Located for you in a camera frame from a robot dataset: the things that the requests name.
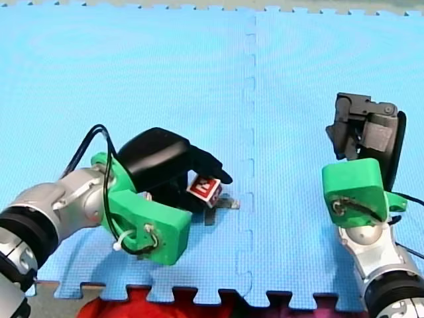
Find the red fabric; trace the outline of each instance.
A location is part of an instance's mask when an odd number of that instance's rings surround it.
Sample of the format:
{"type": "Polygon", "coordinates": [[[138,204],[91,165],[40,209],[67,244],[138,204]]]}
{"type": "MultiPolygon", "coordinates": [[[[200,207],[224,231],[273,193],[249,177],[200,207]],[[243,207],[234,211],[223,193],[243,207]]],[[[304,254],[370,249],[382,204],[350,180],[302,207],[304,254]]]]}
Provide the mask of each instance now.
{"type": "Polygon", "coordinates": [[[179,297],[173,304],[146,301],[148,290],[130,290],[126,302],[94,299],[85,305],[77,318],[229,318],[233,302],[219,307],[202,307],[193,304],[192,297],[179,297]]]}

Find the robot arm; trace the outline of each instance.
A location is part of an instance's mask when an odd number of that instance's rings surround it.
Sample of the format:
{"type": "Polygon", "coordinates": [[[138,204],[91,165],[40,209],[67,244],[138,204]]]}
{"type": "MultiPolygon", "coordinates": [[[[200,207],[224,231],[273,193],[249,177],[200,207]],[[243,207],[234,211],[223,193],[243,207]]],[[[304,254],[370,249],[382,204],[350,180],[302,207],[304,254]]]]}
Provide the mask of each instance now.
{"type": "Polygon", "coordinates": [[[341,244],[354,260],[361,300],[371,318],[424,317],[424,279],[396,243],[390,212],[407,200],[391,192],[406,116],[390,103],[340,93],[327,134],[338,160],[323,168],[324,198],[341,244]]]}
{"type": "Polygon", "coordinates": [[[109,137],[107,154],[96,154],[91,167],[75,170],[93,131],[57,182],[26,189],[0,213],[0,318],[29,317],[25,292],[38,270],[63,240],[83,228],[102,225],[130,254],[174,264],[186,249],[191,213],[206,207],[187,194],[187,173],[232,182],[211,154],[159,128],[138,135],[118,153],[109,137]],[[144,191],[153,192],[154,201],[139,195],[144,191]]]}

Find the gray floor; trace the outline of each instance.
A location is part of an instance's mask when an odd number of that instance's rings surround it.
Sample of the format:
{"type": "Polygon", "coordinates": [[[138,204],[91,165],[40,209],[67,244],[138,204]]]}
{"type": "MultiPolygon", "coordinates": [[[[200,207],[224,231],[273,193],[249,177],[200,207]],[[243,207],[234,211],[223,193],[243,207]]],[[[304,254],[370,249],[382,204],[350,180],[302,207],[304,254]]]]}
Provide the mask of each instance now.
{"type": "MultiPolygon", "coordinates": [[[[13,4],[16,0],[6,0],[8,4],[13,4]]],[[[109,0],[115,5],[122,5],[125,0],[109,0]]],[[[291,11],[293,7],[306,7],[312,13],[318,13],[320,9],[336,9],[340,14],[347,14],[349,9],[364,9],[369,15],[374,15],[377,10],[387,10],[399,15],[403,15],[407,10],[422,11],[424,13],[424,2],[418,0],[132,0],[130,3],[139,3],[143,7],[151,7],[154,4],[169,5],[176,9],[179,5],[192,4],[198,9],[206,9],[208,5],[222,5],[225,9],[231,10],[235,7],[250,7],[256,10],[264,10],[265,6],[277,5],[283,11],[291,11]]],[[[87,0],[87,4],[98,3],[96,0],[87,0]]],[[[37,286],[37,296],[29,299],[32,307],[32,318],[71,318],[75,317],[78,310],[88,301],[97,297],[101,288],[84,287],[84,298],[79,300],[54,299],[53,293],[56,289],[54,284],[39,284],[37,286]]]]}

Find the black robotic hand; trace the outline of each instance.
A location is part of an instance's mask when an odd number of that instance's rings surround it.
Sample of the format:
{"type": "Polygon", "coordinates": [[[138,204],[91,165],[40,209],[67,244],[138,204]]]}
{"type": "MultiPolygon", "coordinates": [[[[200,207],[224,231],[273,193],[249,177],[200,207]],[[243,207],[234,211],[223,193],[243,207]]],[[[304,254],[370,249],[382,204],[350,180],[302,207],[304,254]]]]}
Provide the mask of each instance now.
{"type": "Polygon", "coordinates": [[[120,149],[117,159],[127,169],[137,192],[148,191],[156,202],[194,213],[203,211],[205,203],[186,191],[190,170],[223,184],[233,182],[218,159],[161,128],[134,137],[120,149]]]}

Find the red cube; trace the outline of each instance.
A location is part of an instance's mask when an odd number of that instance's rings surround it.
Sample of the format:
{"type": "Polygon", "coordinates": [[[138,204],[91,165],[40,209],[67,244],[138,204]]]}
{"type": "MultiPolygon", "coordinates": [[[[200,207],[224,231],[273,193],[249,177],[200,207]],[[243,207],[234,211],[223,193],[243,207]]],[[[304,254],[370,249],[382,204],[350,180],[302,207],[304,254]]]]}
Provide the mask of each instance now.
{"type": "Polygon", "coordinates": [[[201,176],[197,176],[187,188],[187,192],[206,202],[209,208],[217,204],[222,190],[219,179],[206,179],[201,176]]]}

